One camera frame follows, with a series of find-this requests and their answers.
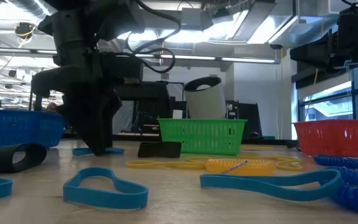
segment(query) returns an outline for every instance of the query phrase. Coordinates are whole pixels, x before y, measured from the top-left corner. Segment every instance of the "window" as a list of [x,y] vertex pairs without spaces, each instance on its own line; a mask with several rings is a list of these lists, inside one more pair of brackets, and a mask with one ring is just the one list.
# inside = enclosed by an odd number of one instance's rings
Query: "window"
[[325,119],[352,119],[352,105],[352,98],[350,96],[305,105],[305,121],[321,121]]
[[[323,90],[323,91],[321,91],[319,93],[313,94],[311,96],[311,99],[315,100],[315,99],[322,98],[322,97],[325,97],[325,96],[333,96],[335,94],[349,92],[351,90],[352,90],[352,82],[348,81],[348,82],[345,82],[343,84],[340,84],[340,85],[334,86],[332,88],[329,88],[327,90]],[[310,96],[307,96],[307,97],[305,97],[303,99],[303,101],[309,101],[309,100],[310,100]]]
[[299,120],[358,119],[358,68],[351,75],[351,82],[300,99]]

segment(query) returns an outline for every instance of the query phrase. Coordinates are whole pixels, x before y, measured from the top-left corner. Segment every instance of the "blue coil spring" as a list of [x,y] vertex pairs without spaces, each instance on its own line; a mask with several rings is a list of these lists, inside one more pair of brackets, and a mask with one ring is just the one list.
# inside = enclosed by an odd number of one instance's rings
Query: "blue coil spring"
[[322,166],[339,166],[350,169],[358,169],[358,159],[344,156],[326,156],[317,155],[313,157],[314,161]]
[[331,198],[343,207],[358,212],[358,171],[346,167],[328,167],[341,172],[345,185],[335,192]]

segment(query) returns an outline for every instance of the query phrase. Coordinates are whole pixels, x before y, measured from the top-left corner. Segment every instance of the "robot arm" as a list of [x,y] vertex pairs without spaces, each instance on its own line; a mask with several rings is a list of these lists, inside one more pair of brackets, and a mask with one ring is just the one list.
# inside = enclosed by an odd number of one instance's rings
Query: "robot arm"
[[358,67],[358,3],[341,11],[338,31],[291,50],[291,59],[308,63],[328,75]]
[[[140,0],[45,1],[57,12],[47,16],[38,28],[53,36],[57,49],[53,60],[60,67],[33,77],[32,91],[36,94],[34,109],[41,110],[42,98],[48,98],[50,90],[62,92],[63,105],[57,107],[57,112],[73,126],[93,153],[101,156],[107,147],[112,147],[112,117],[121,107],[115,87],[123,84],[129,70],[122,65],[130,64],[139,67],[139,70],[142,64],[149,67],[135,55],[179,32],[180,21],[160,15]],[[99,40],[111,40],[129,31],[144,31],[139,6],[176,22],[178,29],[164,38],[140,46],[132,53],[100,53],[97,47]],[[142,53],[151,54],[159,50]]]

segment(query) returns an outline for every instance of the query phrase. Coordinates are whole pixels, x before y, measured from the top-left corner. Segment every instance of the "blue basket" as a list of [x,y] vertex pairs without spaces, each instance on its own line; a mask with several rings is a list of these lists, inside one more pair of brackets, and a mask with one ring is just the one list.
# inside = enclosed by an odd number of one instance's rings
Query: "blue basket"
[[0,110],[0,146],[28,142],[45,147],[57,146],[65,123],[58,114]]

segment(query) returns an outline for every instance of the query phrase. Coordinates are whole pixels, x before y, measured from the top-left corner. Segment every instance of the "plastic basket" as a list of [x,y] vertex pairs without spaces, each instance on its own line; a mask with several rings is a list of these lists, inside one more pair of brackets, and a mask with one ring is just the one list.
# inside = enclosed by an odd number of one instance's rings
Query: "plastic basket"
[[162,141],[181,142],[181,152],[237,155],[243,119],[159,119]]
[[307,121],[294,125],[303,153],[358,157],[358,120]]
[[58,114],[0,110],[0,146],[28,142],[57,146],[64,126],[65,120]]

